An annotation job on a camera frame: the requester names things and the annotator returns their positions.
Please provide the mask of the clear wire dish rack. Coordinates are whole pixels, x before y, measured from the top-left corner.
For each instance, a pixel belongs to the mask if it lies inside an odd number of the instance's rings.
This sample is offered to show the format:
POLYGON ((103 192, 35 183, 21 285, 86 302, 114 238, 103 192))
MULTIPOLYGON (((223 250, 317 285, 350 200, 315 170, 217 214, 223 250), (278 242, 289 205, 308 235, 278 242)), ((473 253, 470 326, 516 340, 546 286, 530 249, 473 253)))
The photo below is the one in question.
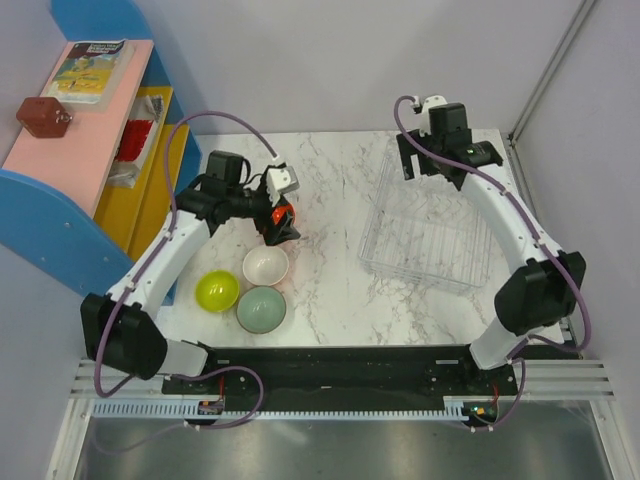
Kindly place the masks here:
POLYGON ((387 142, 359 260, 370 273, 465 292, 489 277, 493 235, 479 210, 441 176, 405 180, 387 142))

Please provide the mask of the orange bowl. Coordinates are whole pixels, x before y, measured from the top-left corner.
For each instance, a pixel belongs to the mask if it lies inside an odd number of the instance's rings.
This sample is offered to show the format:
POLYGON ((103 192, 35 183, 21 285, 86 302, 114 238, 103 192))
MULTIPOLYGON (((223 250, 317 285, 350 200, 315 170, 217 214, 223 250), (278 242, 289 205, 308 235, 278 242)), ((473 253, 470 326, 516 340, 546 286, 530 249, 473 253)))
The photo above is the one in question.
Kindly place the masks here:
POLYGON ((290 229, 295 223, 295 209, 290 203, 277 205, 271 215, 273 224, 278 229, 290 229))

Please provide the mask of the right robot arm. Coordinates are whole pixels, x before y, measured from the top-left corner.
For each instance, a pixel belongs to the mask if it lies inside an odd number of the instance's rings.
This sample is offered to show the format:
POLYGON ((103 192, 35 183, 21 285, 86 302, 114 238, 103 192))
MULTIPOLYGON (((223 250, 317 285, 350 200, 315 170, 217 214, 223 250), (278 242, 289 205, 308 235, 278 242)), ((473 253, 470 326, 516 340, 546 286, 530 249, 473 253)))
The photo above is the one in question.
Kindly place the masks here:
POLYGON ((466 108, 443 96, 403 95, 420 125, 399 129, 396 137, 405 179, 440 175, 480 212, 505 255, 510 276, 494 297, 495 317, 469 346, 472 360, 458 368, 467 392, 483 392, 494 381, 493 369, 511 361, 530 340, 562 351, 569 346, 542 336, 574 311, 581 314, 584 349, 591 340, 591 321, 581 285, 586 261, 566 252, 543 229, 510 181, 504 159, 493 143, 476 141, 466 108))

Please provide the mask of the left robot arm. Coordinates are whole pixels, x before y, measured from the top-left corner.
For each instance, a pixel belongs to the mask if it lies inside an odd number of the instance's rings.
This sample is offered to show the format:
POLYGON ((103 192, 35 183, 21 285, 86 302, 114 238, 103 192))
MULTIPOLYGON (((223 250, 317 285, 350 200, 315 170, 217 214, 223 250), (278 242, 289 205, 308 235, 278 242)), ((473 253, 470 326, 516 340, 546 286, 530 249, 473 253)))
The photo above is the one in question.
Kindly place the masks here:
POLYGON ((207 168, 176 196, 176 209, 129 272, 103 294, 91 293, 80 313, 88 357, 139 379, 184 375, 198 393, 219 382, 205 347, 164 337, 159 308, 197 251, 232 218, 250 219, 268 246, 296 240, 295 211, 286 195, 299 187, 293 167, 269 165, 251 189, 240 176, 246 159, 214 151, 207 168))

